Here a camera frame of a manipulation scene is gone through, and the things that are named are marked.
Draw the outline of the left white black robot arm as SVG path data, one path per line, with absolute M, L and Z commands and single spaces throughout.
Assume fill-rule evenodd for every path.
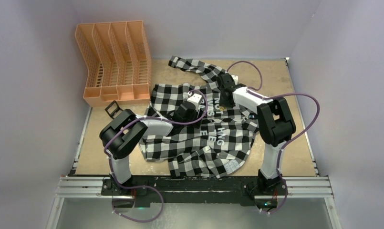
M 119 195 L 128 194 L 133 185 L 129 155 L 139 141 L 147 136 L 173 136 L 186 126 L 197 127 L 207 113 L 207 107 L 200 108 L 195 102 L 183 102 L 170 116 L 140 116 L 125 109 L 99 134 L 107 155 L 113 189 Z

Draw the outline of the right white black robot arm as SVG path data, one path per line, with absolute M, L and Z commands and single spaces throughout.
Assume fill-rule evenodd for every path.
M 236 84 L 236 77 L 229 73 L 221 74 L 217 83 L 221 106 L 234 108 L 238 105 L 255 114 L 259 134 L 265 143 L 257 187 L 261 193 L 269 194 L 281 182 L 282 148 L 296 132 L 288 102 L 283 97 L 272 99 L 251 91 L 241 83 Z

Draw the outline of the black white plaid shirt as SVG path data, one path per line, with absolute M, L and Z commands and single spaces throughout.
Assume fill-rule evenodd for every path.
M 196 89 L 207 98 L 200 105 L 207 114 L 198 128 L 184 127 L 179 134 L 158 137 L 147 136 L 140 140 L 141 152 L 146 161 L 166 160 L 173 177 L 202 176 L 221 178 L 234 173 L 246 162 L 254 139 L 259 131 L 258 122 L 250 119 L 251 111 L 240 106 L 221 111 L 217 77 L 225 69 L 196 59 L 173 56 L 169 66 L 184 72 L 198 74 L 205 85 L 194 86 L 156 84 L 152 90 L 147 116 L 170 116 Z

